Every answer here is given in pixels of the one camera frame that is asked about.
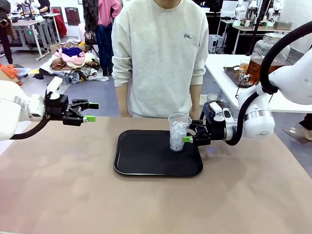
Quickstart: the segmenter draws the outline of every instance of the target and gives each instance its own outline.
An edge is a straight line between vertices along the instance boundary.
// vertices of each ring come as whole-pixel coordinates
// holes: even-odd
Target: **gray sweatshirt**
[[[112,32],[115,86],[130,83],[130,112],[168,117],[189,112],[190,85],[202,84],[208,22],[191,0],[163,9],[154,0],[131,0]]]

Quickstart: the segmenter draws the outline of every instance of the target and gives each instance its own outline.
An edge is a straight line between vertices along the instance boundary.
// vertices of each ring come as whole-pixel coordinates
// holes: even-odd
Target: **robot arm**
[[[312,50],[295,65],[284,66],[270,75],[269,68],[274,58],[290,43],[312,33],[312,21],[297,28],[277,42],[267,53],[261,64],[260,83],[239,94],[240,107],[237,125],[228,121],[216,121],[216,112],[205,113],[206,124],[197,120],[190,129],[196,135],[191,140],[197,145],[210,144],[211,140],[224,140],[236,145],[244,132],[248,138],[264,138],[273,133],[275,123],[269,106],[270,95],[278,90],[283,96],[297,104],[312,104]]]
[[[31,10],[37,15],[40,14],[40,10],[38,9],[40,7],[40,3],[38,2],[38,0],[34,0],[34,2],[32,2],[30,4],[30,8]]]
[[[284,9],[283,0],[274,0],[273,8],[270,8],[268,10],[269,13],[268,26],[274,26],[276,16],[279,16],[283,9]]]
[[[258,9],[257,1],[255,0],[249,1],[248,9],[254,10],[255,8]]]
[[[98,109],[98,104],[85,99],[74,99],[69,104],[66,95],[56,92],[62,79],[55,77],[47,87],[45,98],[40,95],[28,97],[23,90],[11,81],[0,80],[0,140],[24,139],[40,131],[48,121],[58,120],[65,125],[80,126],[84,122],[95,121],[95,117],[83,116],[85,109]],[[19,121],[40,123],[27,133],[15,135]]]
[[[244,6],[243,0],[239,0],[238,6],[235,9],[236,18],[235,18],[235,22],[233,24],[234,26],[240,26],[240,22],[242,20],[242,13],[244,13],[245,10],[246,10],[246,8]]]

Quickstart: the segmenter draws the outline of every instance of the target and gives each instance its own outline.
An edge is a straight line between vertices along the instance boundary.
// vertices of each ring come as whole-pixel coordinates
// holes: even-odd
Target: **beige tabletop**
[[[194,178],[113,169],[128,129],[165,119],[50,122],[0,156],[0,230],[24,234],[311,234],[312,180],[276,135],[201,147]]]
[[[33,24],[36,24],[36,23],[41,23],[43,22],[44,20],[29,20],[29,21],[24,21],[24,20],[19,20],[17,21],[16,23],[12,23],[12,26],[31,26]]]
[[[233,26],[233,28],[236,28],[240,31],[253,31],[255,27],[253,28],[247,28],[244,26]],[[259,26],[258,31],[265,31],[265,32],[290,32],[291,30],[283,30],[283,29],[276,29],[272,26],[267,27],[267,26]]]

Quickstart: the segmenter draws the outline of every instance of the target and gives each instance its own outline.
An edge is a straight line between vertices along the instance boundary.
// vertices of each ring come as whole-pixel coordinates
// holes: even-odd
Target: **red garment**
[[[65,26],[64,20],[61,15],[55,16],[55,20],[57,22],[58,26],[58,32],[61,34],[61,36],[64,38],[67,33],[67,28]]]
[[[3,72],[6,73],[11,79],[18,77],[18,70],[14,69],[14,65],[6,66],[0,63],[0,69],[3,70]]]

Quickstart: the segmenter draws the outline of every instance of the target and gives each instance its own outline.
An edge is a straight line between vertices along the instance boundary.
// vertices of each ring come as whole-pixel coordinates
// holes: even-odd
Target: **glass jar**
[[[283,37],[283,34],[266,33],[263,39],[255,44],[247,70],[247,74],[250,75],[250,84],[254,85],[259,83],[261,64],[264,57],[268,51]],[[291,48],[288,45],[276,56],[269,69],[269,73],[285,65],[290,49]]]

